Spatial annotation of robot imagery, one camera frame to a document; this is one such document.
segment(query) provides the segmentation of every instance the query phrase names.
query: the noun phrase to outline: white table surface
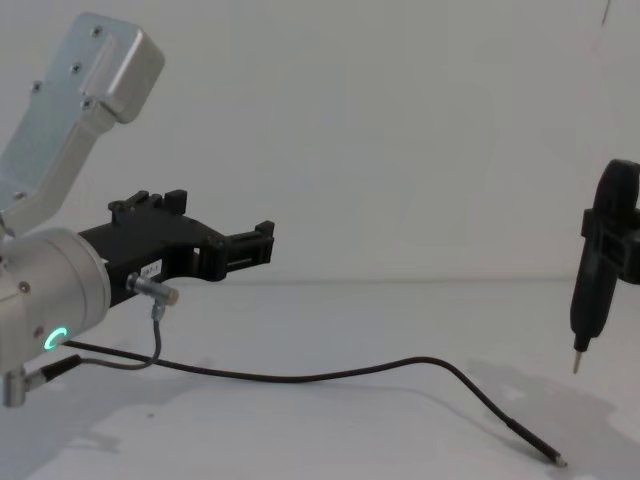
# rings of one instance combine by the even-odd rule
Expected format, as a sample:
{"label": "white table surface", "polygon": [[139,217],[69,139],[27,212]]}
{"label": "white table surface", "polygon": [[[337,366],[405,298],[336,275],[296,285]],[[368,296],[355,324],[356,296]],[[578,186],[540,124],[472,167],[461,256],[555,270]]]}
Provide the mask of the white table surface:
{"label": "white table surface", "polygon": [[[2,480],[640,478],[638,287],[619,288],[573,376],[570,282],[174,284],[164,358],[303,374],[441,356],[570,466],[436,367],[281,386],[82,366],[0,411]],[[121,305],[82,339],[149,352],[149,307]]]}

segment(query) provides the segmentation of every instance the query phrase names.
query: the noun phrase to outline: gray cylindrical joint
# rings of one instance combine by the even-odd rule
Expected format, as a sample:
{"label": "gray cylindrical joint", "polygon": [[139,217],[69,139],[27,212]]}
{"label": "gray cylindrical joint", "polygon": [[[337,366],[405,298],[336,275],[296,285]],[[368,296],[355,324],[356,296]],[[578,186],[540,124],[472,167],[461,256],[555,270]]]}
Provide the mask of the gray cylindrical joint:
{"label": "gray cylindrical joint", "polygon": [[[14,372],[100,323],[111,303],[95,249],[68,230],[45,230],[3,246],[0,374]],[[59,332],[55,338],[50,335]]]}
{"label": "gray cylindrical joint", "polygon": [[165,305],[175,305],[180,297],[180,292],[175,288],[141,277],[138,273],[132,273],[127,278],[127,290],[147,295]]}
{"label": "gray cylindrical joint", "polygon": [[24,367],[5,373],[2,377],[3,404],[5,407],[21,407],[27,398]]}

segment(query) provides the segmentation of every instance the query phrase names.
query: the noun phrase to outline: black cable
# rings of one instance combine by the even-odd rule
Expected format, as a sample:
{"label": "black cable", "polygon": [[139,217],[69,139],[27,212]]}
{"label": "black cable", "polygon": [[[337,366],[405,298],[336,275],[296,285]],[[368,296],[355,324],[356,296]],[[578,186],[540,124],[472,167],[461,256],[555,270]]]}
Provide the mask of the black cable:
{"label": "black cable", "polygon": [[[156,321],[153,322],[153,337],[155,341],[155,349],[153,351],[153,355],[151,357],[145,357],[143,355],[139,355],[138,356],[139,358],[132,358],[132,360],[140,360],[141,363],[136,363],[136,364],[115,363],[115,362],[109,362],[107,360],[102,360],[100,358],[83,358],[81,363],[84,365],[100,365],[102,367],[115,368],[117,370],[142,370],[144,368],[150,367],[151,365],[154,365],[155,363],[158,362],[158,359],[160,358],[160,352],[162,351],[162,335],[160,335],[160,322],[156,322]],[[69,345],[69,343],[70,342],[67,342],[65,345],[71,347],[72,345]],[[116,357],[119,356],[123,358],[130,358],[130,357],[125,357],[123,355],[115,355],[115,354],[112,354],[112,355]]]}
{"label": "black cable", "polygon": [[122,350],[115,350],[113,348],[100,347],[97,345],[90,345],[87,343],[77,342],[75,340],[69,340],[64,343],[67,347],[76,348],[79,350],[86,350],[89,352],[102,353],[105,355],[112,355],[121,358],[128,358],[130,360],[138,360],[141,362],[151,362],[161,367],[172,368],[174,370],[180,370],[183,372],[195,373],[198,375],[208,375],[211,377],[233,378],[237,380],[248,380],[252,382],[264,382],[264,383],[287,383],[287,384],[299,384],[299,383],[311,383],[321,382],[325,380],[336,380],[340,378],[357,377],[361,375],[369,375],[372,373],[384,372],[386,370],[392,370],[395,368],[405,367],[408,365],[416,364],[429,364],[442,367],[455,375],[464,385],[471,390],[471,392],[480,399],[480,401],[489,409],[495,416],[502,420],[509,429],[515,432],[523,440],[528,442],[535,449],[540,451],[544,456],[549,458],[554,464],[558,466],[566,466],[566,462],[562,459],[560,452],[553,449],[549,444],[544,442],[541,438],[534,435],[530,430],[523,427],[520,423],[513,418],[507,416],[498,406],[487,397],[476,384],[474,384],[464,373],[458,368],[454,367],[449,362],[434,357],[411,357],[403,360],[397,360],[395,362],[383,363],[381,365],[374,365],[372,367],[358,368],[355,370],[345,370],[341,372],[321,373],[317,375],[298,375],[298,376],[280,376],[280,375],[260,375],[255,373],[242,373],[231,372],[227,370],[214,370],[211,368],[202,368],[191,365],[184,365],[181,363],[171,362],[168,360],[161,360],[159,358],[146,357],[137,353],[126,352]]}
{"label": "black cable", "polygon": [[40,373],[44,378],[45,383],[67,373],[69,370],[73,370],[82,363],[80,355],[71,355],[70,357],[63,358],[62,360],[50,363],[40,368]]}
{"label": "black cable", "polygon": [[602,26],[604,26],[604,24],[607,23],[607,18],[609,17],[610,8],[611,8],[611,0],[607,0],[607,6],[604,8],[604,15],[602,15],[602,23],[601,23]]}

